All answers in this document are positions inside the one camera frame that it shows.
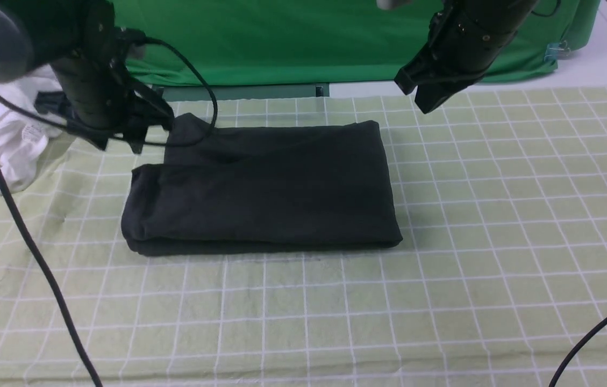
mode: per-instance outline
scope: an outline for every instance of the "white cloth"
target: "white cloth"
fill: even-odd
[[[60,84],[49,66],[12,83],[0,84],[0,95],[6,100],[35,113],[33,101],[38,91],[58,91]],[[47,115],[48,120],[62,120]],[[60,130],[23,117],[0,103],[0,169],[12,192],[22,191],[35,179],[36,162],[50,139]]]

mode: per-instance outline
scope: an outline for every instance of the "white floor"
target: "white floor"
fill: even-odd
[[[572,58],[559,61],[553,74],[520,83],[502,85],[474,85],[473,90],[504,90],[517,88],[551,88],[607,85],[607,3],[600,12],[588,42]],[[330,96],[336,98],[362,96],[398,96],[401,91],[394,82],[335,83],[330,85]]]

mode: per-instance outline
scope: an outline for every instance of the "folded black shirt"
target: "folded black shirt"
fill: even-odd
[[[170,144],[202,137],[177,117]],[[391,248],[402,241],[374,121],[336,127],[222,128],[164,164],[133,170],[122,215],[145,256]]]

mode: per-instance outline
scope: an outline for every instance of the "black cable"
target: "black cable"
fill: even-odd
[[[215,97],[215,93],[214,93],[214,91],[212,91],[212,88],[210,87],[210,85],[208,85],[208,82],[205,81],[205,78],[203,78],[203,76],[198,72],[198,70],[195,68],[195,66],[193,66],[193,64],[188,59],[186,59],[186,57],[183,56],[183,54],[181,54],[181,52],[178,51],[178,49],[173,47],[168,42],[165,42],[161,39],[146,38],[145,43],[152,44],[155,46],[165,47],[166,49],[171,51],[173,54],[175,54],[176,57],[179,58],[183,62],[183,64],[185,64],[186,67],[191,70],[191,73],[193,73],[193,75],[196,76],[196,79],[198,79],[198,81],[201,83],[201,85],[208,92],[208,95],[210,95],[210,101],[212,101],[212,121],[210,122],[210,127],[208,128],[208,132],[204,137],[202,137],[199,140],[195,140],[193,142],[167,144],[166,146],[168,146],[168,147],[190,147],[190,146],[193,146],[193,145],[197,144],[198,142],[202,141],[206,137],[209,137],[215,131],[215,124],[217,124],[217,97]],[[144,143],[144,145],[158,146],[158,143],[157,142],[146,142],[146,143]]]
[[[210,87],[210,85],[208,85],[208,82],[205,81],[205,78],[203,78],[203,76],[198,72],[198,69],[196,69],[195,66],[193,66],[193,64],[188,59],[186,59],[186,57],[183,56],[181,54],[181,52],[179,52],[175,47],[171,46],[170,44],[168,44],[165,41],[162,41],[160,39],[154,39],[154,38],[146,39],[146,44],[152,44],[152,45],[156,45],[156,46],[166,47],[169,51],[173,52],[173,54],[175,54],[183,62],[183,64],[186,65],[186,67],[188,67],[191,70],[191,73],[193,73],[193,75],[196,76],[198,81],[200,81],[200,83],[203,85],[205,90],[208,92],[208,95],[210,95],[210,101],[212,101],[212,120],[210,121],[210,127],[208,127],[208,131],[205,133],[205,135],[203,135],[199,139],[196,139],[196,140],[193,140],[190,142],[177,142],[177,143],[173,143],[173,144],[168,144],[167,142],[134,141],[133,143],[147,145],[150,147],[166,147],[166,148],[184,148],[184,147],[192,147],[194,145],[197,145],[199,142],[202,142],[203,140],[207,139],[207,137],[209,137],[210,135],[212,135],[215,132],[215,125],[217,124],[217,115],[218,115],[217,96],[215,96],[215,92],[212,91],[212,88]],[[56,127],[65,132],[72,132],[72,128],[68,127],[67,125],[56,123],[52,120],[48,120],[47,118],[43,118],[36,113],[31,113],[28,110],[20,108],[17,105],[14,105],[13,103],[4,99],[4,97],[1,95],[0,95],[0,103],[3,104],[4,107],[8,108],[9,110],[13,110],[14,112],[20,113],[20,115],[28,117],[32,120],[36,120],[36,121],[38,121],[40,123],[44,123],[46,125],[52,125],[53,127]],[[87,127],[83,123],[77,123],[75,121],[72,121],[70,123],[75,126],[74,127],[75,130],[83,132],[92,138],[111,139],[111,140],[116,140],[116,141],[128,142],[127,140],[122,139],[122,137],[118,137],[114,133],[106,133],[104,130],[96,130],[94,128]]]
[[[568,355],[566,355],[566,358],[564,358],[563,362],[561,362],[561,365],[559,365],[556,372],[554,373],[554,376],[552,377],[551,382],[549,382],[549,387],[555,387],[556,383],[559,381],[559,377],[561,377],[561,374],[566,369],[566,366],[568,366],[569,363],[571,363],[571,360],[573,360],[573,357],[576,356],[576,353],[578,353],[581,350],[581,348],[583,348],[583,346],[585,346],[586,343],[588,343],[588,341],[590,341],[590,339],[593,338],[593,336],[596,335],[599,331],[601,331],[605,326],[607,326],[607,316],[599,324],[597,324],[593,329],[591,329],[588,332],[588,334],[586,334],[583,338],[581,338],[581,341],[578,341],[578,343],[576,344],[576,346],[573,347],[571,352],[569,352]]]
[[[102,386],[100,377],[98,376],[94,365],[92,365],[92,362],[90,361],[90,358],[86,353],[86,348],[84,348],[81,339],[79,338],[79,335],[76,332],[76,327],[74,326],[72,315],[69,313],[69,309],[67,308],[65,297],[62,295],[62,291],[60,291],[60,287],[57,285],[57,281],[55,280],[55,276],[52,275],[50,267],[48,267],[47,262],[45,262],[45,258],[40,253],[40,250],[38,250],[38,246],[35,244],[35,241],[33,240],[33,237],[31,236],[30,232],[28,232],[28,228],[26,228],[24,219],[21,217],[21,213],[19,213],[19,208],[16,206],[14,198],[11,196],[11,192],[9,191],[9,187],[6,184],[6,181],[4,180],[4,176],[1,170],[0,192],[4,198],[6,206],[9,209],[9,213],[11,213],[11,216],[14,218],[16,228],[19,229],[19,233],[21,233],[24,242],[33,254],[35,261],[38,263],[38,266],[40,266],[40,270],[42,270],[43,274],[45,275],[45,279],[50,285],[50,289],[52,289],[52,293],[55,295],[57,305],[60,307],[60,312],[62,313],[62,318],[65,320],[65,325],[67,326],[69,335],[72,336],[72,341],[74,343],[74,346],[76,347],[76,352],[78,352],[81,361],[84,363],[87,371],[89,372],[90,379],[92,379],[96,387]]]
[[[531,14],[533,14],[537,17],[553,17],[559,11],[560,7],[561,7],[561,0],[556,0],[556,5],[554,6],[554,9],[552,10],[552,12],[544,15],[544,14],[540,14],[535,11],[532,11]]]

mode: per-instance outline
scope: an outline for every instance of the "light green tablecloth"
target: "light green tablecloth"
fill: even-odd
[[[16,199],[108,384],[547,384],[607,315],[607,88],[470,92],[428,116],[403,97],[228,101],[219,124],[361,120],[394,182],[386,252],[148,260],[119,216],[162,150],[48,148]],[[0,198],[0,385],[25,382],[89,384]],[[607,385],[607,331],[560,385]]]

